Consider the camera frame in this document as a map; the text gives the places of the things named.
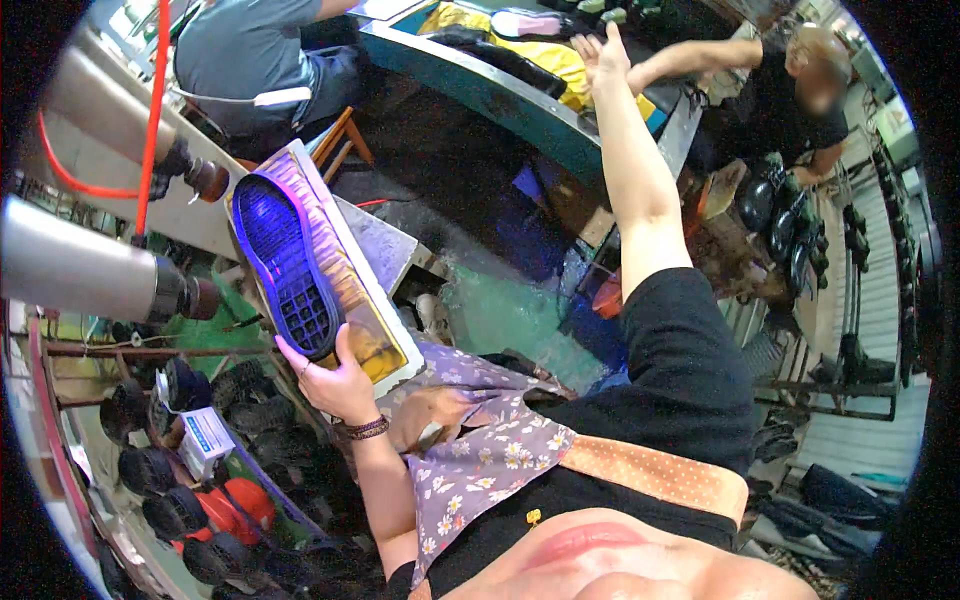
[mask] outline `purple floral fabric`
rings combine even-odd
[[[480,426],[457,440],[436,444],[423,457],[406,455],[417,496],[420,550],[411,588],[474,519],[556,466],[576,433],[527,408],[533,388],[558,392],[534,377],[497,367],[456,348],[419,343],[426,369],[377,401],[388,419],[407,395],[423,387],[449,386],[477,408],[463,424]]]

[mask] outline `woman's left hand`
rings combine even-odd
[[[344,420],[349,426],[364,425],[380,418],[373,401],[373,383],[360,368],[349,344],[349,324],[337,331],[336,371],[314,365],[298,353],[281,336],[276,345],[300,378],[300,391],[315,408]]]

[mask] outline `red cable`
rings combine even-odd
[[[47,128],[43,123],[43,115],[38,110],[36,112],[36,124],[40,131],[40,142],[43,144],[43,150],[47,153],[47,159],[50,161],[50,167],[54,174],[60,178],[68,187],[84,192],[90,196],[100,198],[113,198],[116,200],[132,200],[136,198],[136,190],[121,189],[117,187],[104,187],[102,185],[93,185],[84,183],[70,175],[54,154],[54,149],[50,146],[50,138],[47,137]]]
[[[368,202],[364,202],[364,203],[360,203],[360,204],[354,204],[354,206],[356,206],[357,208],[360,208],[360,207],[362,207],[362,206],[373,206],[374,204],[383,204],[383,203],[389,202],[389,201],[390,201],[389,198],[381,198],[381,199],[379,199],[379,200],[370,200],[370,201],[368,201]]]
[[[147,202],[150,200],[150,183],[154,174],[156,131],[160,126],[160,114],[163,110],[163,87],[167,77],[167,49],[170,47],[170,5],[167,0],[159,0],[157,7],[159,8],[159,20],[156,28],[159,40],[156,43],[154,94],[150,99],[150,120],[147,121],[147,140],[143,144],[143,169],[140,171],[140,191],[136,199],[137,235],[143,235],[147,229]]]

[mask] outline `cardboard box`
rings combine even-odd
[[[212,407],[181,413],[185,435],[178,454],[197,481],[213,476],[217,461],[236,447],[224,422]]]

